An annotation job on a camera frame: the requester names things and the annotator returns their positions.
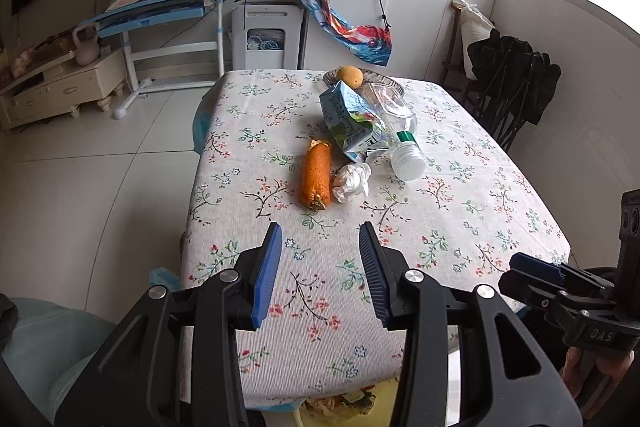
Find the metal screw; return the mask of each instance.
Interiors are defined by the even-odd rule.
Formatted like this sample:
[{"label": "metal screw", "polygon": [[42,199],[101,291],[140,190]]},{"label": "metal screw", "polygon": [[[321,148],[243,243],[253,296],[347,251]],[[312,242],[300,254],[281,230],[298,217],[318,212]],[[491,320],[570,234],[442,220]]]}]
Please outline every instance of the metal screw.
[{"label": "metal screw", "polygon": [[482,286],[478,286],[478,295],[483,299],[491,299],[495,295],[495,290],[491,288],[491,286],[483,284]]},{"label": "metal screw", "polygon": [[152,299],[161,299],[166,295],[166,288],[164,286],[153,286],[149,288],[148,295]]},{"label": "metal screw", "polygon": [[236,270],[229,268],[227,270],[222,270],[218,276],[222,282],[233,282],[238,280],[240,274]]},{"label": "metal screw", "polygon": [[424,280],[424,273],[420,270],[407,270],[404,272],[404,278],[411,282],[422,282]]}]

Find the wooden chair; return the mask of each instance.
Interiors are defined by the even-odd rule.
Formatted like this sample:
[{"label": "wooden chair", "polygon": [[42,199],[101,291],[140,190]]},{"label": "wooden chair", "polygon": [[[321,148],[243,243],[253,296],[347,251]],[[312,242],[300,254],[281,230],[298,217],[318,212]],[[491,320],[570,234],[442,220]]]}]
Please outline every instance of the wooden chair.
[{"label": "wooden chair", "polygon": [[[442,71],[442,76],[440,77],[439,84],[449,93],[462,93],[462,97],[460,98],[460,105],[465,107],[466,102],[470,102],[471,105],[474,105],[474,100],[469,97],[471,93],[481,93],[484,91],[486,86],[483,85],[483,82],[480,80],[471,80],[465,73],[465,64],[462,62],[461,64],[452,64],[451,57],[453,56],[453,49],[456,45],[456,38],[458,36],[458,30],[460,29],[460,13],[462,10],[455,6],[455,4],[451,4],[455,15],[453,18],[453,29],[451,32],[451,40],[449,42],[449,50],[447,52],[447,59],[442,63],[444,67],[444,71]],[[446,86],[446,81],[449,73],[452,73],[455,78],[462,79],[463,87],[456,86]]]}]

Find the desk leg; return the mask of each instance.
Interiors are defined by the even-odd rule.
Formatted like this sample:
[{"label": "desk leg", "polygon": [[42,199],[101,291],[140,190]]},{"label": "desk leg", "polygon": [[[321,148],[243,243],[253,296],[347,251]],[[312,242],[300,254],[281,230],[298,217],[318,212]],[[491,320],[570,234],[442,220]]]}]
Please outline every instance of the desk leg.
[{"label": "desk leg", "polygon": [[131,42],[129,41],[129,32],[124,31],[122,35],[122,50],[124,51],[124,60],[127,64],[127,73],[129,73],[129,89],[131,92],[138,90],[138,76],[136,67],[131,58]]},{"label": "desk leg", "polygon": [[140,87],[145,87],[151,84],[150,78],[145,78],[142,81],[142,85],[138,83],[138,76],[136,74],[136,67],[133,63],[133,58],[131,58],[131,43],[129,42],[129,32],[122,32],[122,49],[124,51],[124,60],[127,64],[127,76],[129,77],[129,90],[131,91],[130,95],[124,99],[124,101],[116,107],[115,111],[113,111],[113,118],[116,120],[122,120],[125,116],[127,116],[127,109],[129,105],[133,103],[133,101],[140,94]]},{"label": "desk leg", "polygon": [[223,45],[222,3],[223,2],[224,0],[216,0],[216,3],[218,4],[218,27],[216,29],[218,32],[218,74],[220,78],[222,78],[222,76],[225,74],[225,54],[222,51],[222,45]]}]

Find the white bag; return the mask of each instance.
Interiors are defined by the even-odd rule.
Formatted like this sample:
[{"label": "white bag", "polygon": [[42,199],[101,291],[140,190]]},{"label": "white bag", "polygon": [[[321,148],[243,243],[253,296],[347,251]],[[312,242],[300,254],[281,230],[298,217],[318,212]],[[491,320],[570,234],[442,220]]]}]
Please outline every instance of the white bag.
[{"label": "white bag", "polygon": [[482,15],[475,4],[469,4],[465,0],[453,0],[453,4],[462,7],[460,12],[460,35],[462,36],[462,57],[465,62],[466,77],[471,80],[477,80],[471,70],[472,64],[468,47],[472,42],[488,39],[494,25]]}]

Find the blue gripper pad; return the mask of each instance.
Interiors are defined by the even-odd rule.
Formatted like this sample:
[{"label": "blue gripper pad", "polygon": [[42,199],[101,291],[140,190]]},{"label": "blue gripper pad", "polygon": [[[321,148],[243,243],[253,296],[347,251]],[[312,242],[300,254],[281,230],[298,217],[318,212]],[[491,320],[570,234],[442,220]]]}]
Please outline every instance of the blue gripper pad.
[{"label": "blue gripper pad", "polygon": [[258,259],[262,259],[262,265],[254,285],[254,310],[251,313],[251,322],[256,329],[262,325],[269,312],[281,253],[282,229],[278,223],[271,223],[258,254]]},{"label": "blue gripper pad", "polygon": [[558,265],[540,261],[540,259],[525,253],[514,254],[509,261],[509,266],[512,270],[517,270],[556,286],[562,286],[564,282],[562,270]]},{"label": "blue gripper pad", "polygon": [[360,235],[358,237],[360,247],[360,257],[364,273],[367,276],[367,286],[369,286],[369,295],[376,317],[379,318],[382,325],[386,328],[390,324],[391,306],[389,298],[389,285],[386,281],[385,273],[380,264],[380,255],[382,255],[382,247],[378,241],[378,236],[372,227],[364,223],[360,227]]}]

